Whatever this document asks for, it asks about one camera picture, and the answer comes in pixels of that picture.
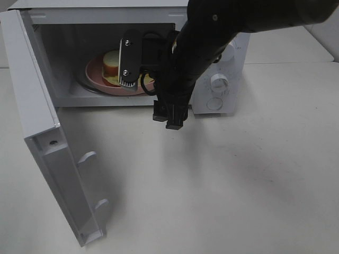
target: white microwave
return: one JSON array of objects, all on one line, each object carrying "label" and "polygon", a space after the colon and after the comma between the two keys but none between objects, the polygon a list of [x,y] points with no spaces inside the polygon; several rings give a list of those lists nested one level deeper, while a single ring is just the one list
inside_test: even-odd
[{"label": "white microwave", "polygon": [[[89,194],[79,169],[91,167],[95,152],[75,160],[59,107],[146,106],[145,94],[114,96],[86,79],[96,56],[119,47],[128,29],[180,30],[188,0],[19,0],[0,15],[24,139],[79,244],[106,234],[100,218],[107,199]],[[197,81],[191,99],[195,114],[232,113],[235,108],[249,34],[241,33],[222,58]],[[221,79],[222,87],[213,80]]]}]

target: knob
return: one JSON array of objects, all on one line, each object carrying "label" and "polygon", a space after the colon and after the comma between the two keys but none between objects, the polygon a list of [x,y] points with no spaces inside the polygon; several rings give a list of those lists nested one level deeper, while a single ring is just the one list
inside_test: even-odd
[{"label": "knob", "polygon": [[207,108],[209,110],[219,110],[222,108],[223,101],[220,98],[212,98],[207,102]]},{"label": "knob", "polygon": [[228,80],[224,74],[215,74],[211,77],[211,89],[213,92],[222,94],[228,91]]},{"label": "knob", "polygon": [[222,61],[228,62],[235,56],[236,43],[232,41],[222,53]]}]

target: microwave door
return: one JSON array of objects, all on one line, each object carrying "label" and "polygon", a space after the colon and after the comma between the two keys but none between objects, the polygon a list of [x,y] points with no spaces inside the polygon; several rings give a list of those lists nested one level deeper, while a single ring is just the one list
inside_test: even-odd
[{"label": "microwave door", "polygon": [[29,39],[33,26],[25,13],[14,10],[0,15],[24,140],[78,242],[84,246],[105,235],[97,211],[107,200],[90,200],[81,179],[81,169],[93,166],[95,152],[78,160],[73,157],[34,55]]}]

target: plate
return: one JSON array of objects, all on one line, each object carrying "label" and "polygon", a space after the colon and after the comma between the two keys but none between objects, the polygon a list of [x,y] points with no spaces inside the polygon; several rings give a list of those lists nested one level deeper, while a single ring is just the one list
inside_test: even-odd
[{"label": "plate", "polygon": [[[104,55],[100,55],[92,59],[86,66],[86,77],[96,89],[118,96],[133,96],[145,93],[140,85],[140,79],[138,80],[138,90],[135,92],[127,91],[119,86],[108,86],[107,81],[102,78],[103,59]],[[149,91],[154,90],[154,81],[145,84],[145,86]]]}]

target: white table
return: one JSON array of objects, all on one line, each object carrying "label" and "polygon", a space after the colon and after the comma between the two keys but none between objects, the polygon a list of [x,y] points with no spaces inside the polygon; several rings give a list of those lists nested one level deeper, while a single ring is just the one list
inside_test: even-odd
[{"label": "white table", "polygon": [[333,56],[302,26],[251,35],[246,64],[332,62]]},{"label": "white table", "polygon": [[108,237],[86,248],[0,75],[0,253],[337,254],[339,63],[247,65],[234,116],[190,112],[179,132],[149,107],[60,110],[75,157],[96,150],[114,196]]}]

